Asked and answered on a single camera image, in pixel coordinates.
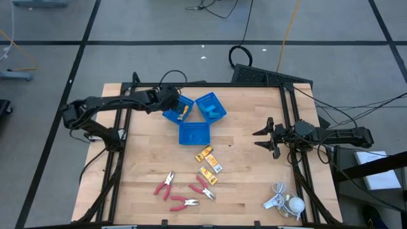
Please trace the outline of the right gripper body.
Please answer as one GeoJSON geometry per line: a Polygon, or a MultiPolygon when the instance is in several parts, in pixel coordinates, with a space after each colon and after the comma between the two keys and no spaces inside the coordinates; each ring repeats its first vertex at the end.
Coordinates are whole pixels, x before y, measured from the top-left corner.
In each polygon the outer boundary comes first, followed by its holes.
{"type": "Polygon", "coordinates": [[[273,151],[273,158],[278,159],[280,157],[278,144],[286,142],[291,137],[291,133],[283,124],[275,125],[272,117],[267,119],[267,127],[270,133],[270,151],[273,151]]]}

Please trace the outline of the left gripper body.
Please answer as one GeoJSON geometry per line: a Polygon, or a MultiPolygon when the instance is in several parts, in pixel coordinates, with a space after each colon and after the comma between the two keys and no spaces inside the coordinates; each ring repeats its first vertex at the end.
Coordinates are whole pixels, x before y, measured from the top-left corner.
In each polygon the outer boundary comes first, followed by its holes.
{"type": "Polygon", "coordinates": [[[154,111],[167,111],[178,107],[180,93],[175,85],[162,85],[154,87],[154,90],[156,92],[154,111]]]}

